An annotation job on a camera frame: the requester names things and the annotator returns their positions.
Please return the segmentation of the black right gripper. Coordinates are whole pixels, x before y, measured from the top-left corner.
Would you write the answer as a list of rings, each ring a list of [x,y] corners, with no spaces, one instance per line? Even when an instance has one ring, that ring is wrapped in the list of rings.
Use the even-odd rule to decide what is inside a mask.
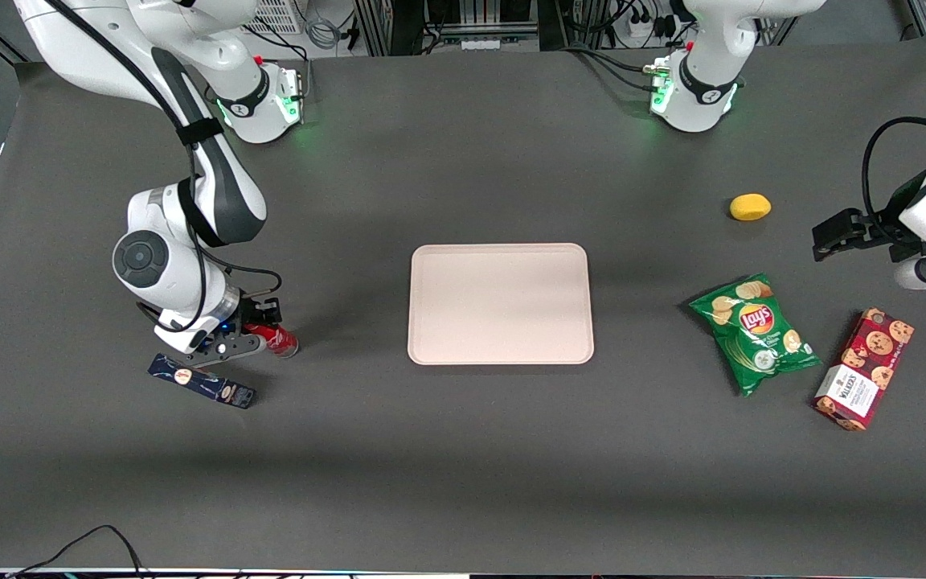
[[[280,325],[280,300],[262,301],[242,297],[234,313],[224,319],[212,332],[213,345],[262,345],[261,327]]]

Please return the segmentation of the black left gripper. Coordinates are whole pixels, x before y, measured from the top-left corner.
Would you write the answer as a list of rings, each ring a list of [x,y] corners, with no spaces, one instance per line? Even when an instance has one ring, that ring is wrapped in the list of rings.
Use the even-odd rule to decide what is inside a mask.
[[[888,246],[892,263],[925,257],[925,242],[898,220],[898,214],[880,211],[864,214],[856,208],[842,209],[812,228],[813,260],[824,261],[848,250]]]

